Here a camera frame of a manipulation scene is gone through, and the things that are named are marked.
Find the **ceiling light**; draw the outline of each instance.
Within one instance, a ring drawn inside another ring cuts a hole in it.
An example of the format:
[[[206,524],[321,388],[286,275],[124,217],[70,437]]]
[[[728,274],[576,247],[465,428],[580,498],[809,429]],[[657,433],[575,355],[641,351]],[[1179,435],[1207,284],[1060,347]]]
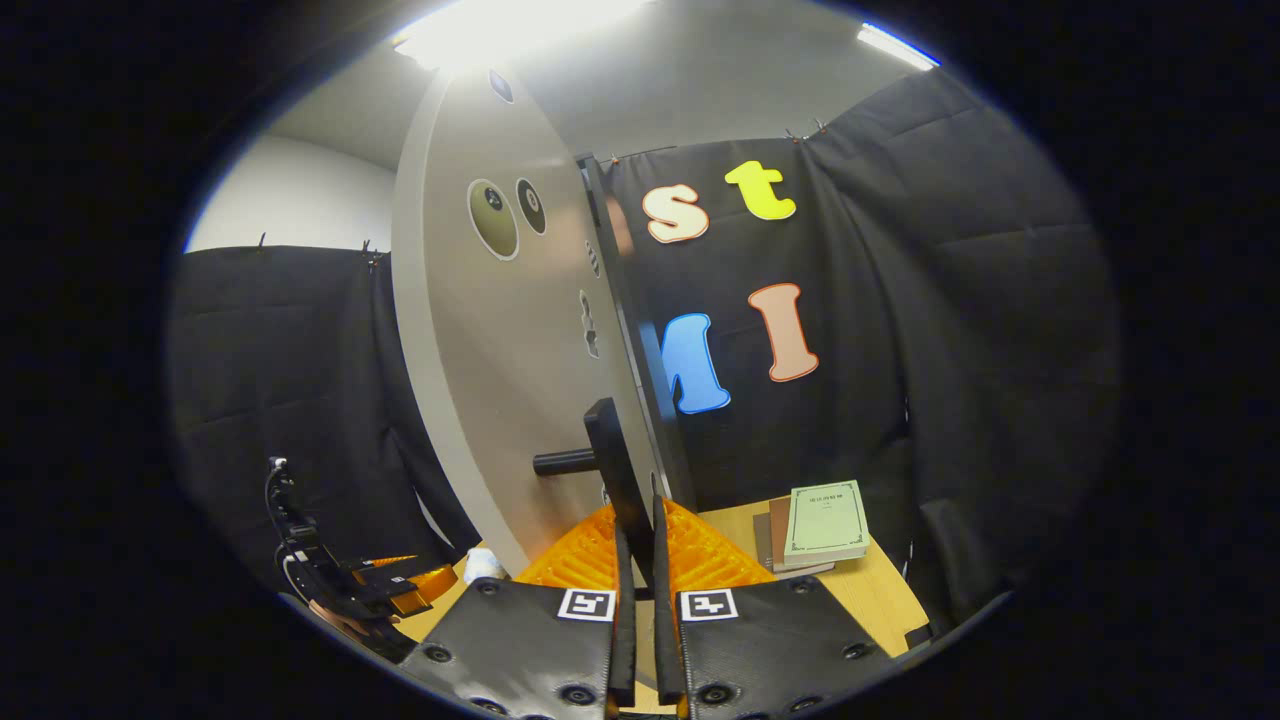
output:
[[[872,47],[883,50],[899,60],[909,63],[916,69],[927,70],[929,68],[938,67],[938,63],[924,53],[920,53],[915,47],[911,47],[873,24],[863,23],[861,29],[858,31],[858,40],[861,40]]]
[[[406,27],[396,51],[428,69],[492,64],[598,29],[652,0],[460,0]]]

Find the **ceiling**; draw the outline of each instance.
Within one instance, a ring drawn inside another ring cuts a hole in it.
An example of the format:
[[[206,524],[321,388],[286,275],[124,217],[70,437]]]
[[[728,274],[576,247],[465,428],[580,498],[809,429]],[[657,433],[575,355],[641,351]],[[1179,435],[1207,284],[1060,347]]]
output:
[[[799,136],[916,72],[858,42],[860,23],[799,0],[657,0],[509,64],[573,154]],[[268,132],[394,170],[431,74],[383,42]]]

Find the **foam letter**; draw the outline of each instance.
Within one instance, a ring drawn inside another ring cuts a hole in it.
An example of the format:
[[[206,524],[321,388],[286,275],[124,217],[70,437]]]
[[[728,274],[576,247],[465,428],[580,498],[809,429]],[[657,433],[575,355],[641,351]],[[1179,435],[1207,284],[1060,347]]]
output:
[[[655,187],[645,193],[640,206],[653,218],[649,234],[658,242],[680,242],[692,240],[712,225],[707,211],[692,205],[698,192],[687,184]]]
[[[667,323],[662,333],[662,364],[667,369],[667,386],[672,396],[680,383],[680,411],[686,415],[705,413],[728,405],[728,391],[716,379],[712,352],[707,347],[707,329],[712,319],[703,313],[681,315]]]
[[[790,218],[796,211],[795,200],[778,200],[773,195],[773,186],[769,183],[782,182],[782,173],[774,169],[764,169],[759,160],[748,160],[733,168],[724,182],[736,184],[742,191],[742,201],[753,215],[762,220],[781,220]]]
[[[809,346],[804,342],[796,297],[800,297],[800,288],[795,283],[778,283],[762,287],[746,299],[746,304],[764,316],[764,329],[768,331],[769,346],[773,347],[769,379],[776,383],[794,380],[818,368],[818,356],[809,352]]]

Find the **black curtain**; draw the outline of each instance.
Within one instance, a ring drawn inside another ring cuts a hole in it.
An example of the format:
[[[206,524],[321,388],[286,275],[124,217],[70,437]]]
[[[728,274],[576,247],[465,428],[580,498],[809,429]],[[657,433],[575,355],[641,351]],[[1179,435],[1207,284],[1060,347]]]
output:
[[[774,192],[795,215],[746,211],[723,179],[746,160],[782,172]],[[805,141],[645,152],[605,182],[654,325],[712,318],[732,401],[678,420],[699,503],[858,478],[877,542],[911,557],[909,582],[943,626],[1061,539],[1108,450],[1117,307],[1084,209],[1006,115],[934,68]],[[677,183],[712,224],[659,245],[640,202]],[[764,374],[768,337],[746,305],[774,282],[800,286],[820,359],[787,383]]]
[[[250,570],[280,591],[262,495],[271,455],[289,459],[339,559],[453,562],[479,541],[413,405],[390,259],[371,258],[229,247],[178,264],[166,342],[179,477]]]

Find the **wooden table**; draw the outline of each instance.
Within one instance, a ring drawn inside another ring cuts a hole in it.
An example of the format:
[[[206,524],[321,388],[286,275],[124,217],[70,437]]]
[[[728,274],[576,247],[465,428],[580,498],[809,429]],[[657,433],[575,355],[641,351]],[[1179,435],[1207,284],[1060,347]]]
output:
[[[746,551],[748,555],[755,557],[755,529],[751,519],[768,511],[769,501],[762,500],[736,507],[699,512],[699,516]],[[484,547],[484,543],[481,542],[476,547]],[[431,603],[431,610],[401,620],[397,625],[399,632],[416,642],[422,642],[466,591],[466,584],[462,583],[466,565],[467,559],[463,556],[453,565],[453,570],[458,574],[458,582]],[[897,568],[893,568],[876,538],[872,538],[872,546],[865,557],[842,560],[836,562],[831,570],[815,577],[831,591],[831,594],[836,596],[836,600],[872,635],[876,643],[891,656],[906,652],[906,633],[929,621],[911,588],[906,585],[906,580],[902,579]],[[652,714],[676,712],[675,706],[658,705],[658,693],[640,682],[636,683],[636,705],[622,710]]]

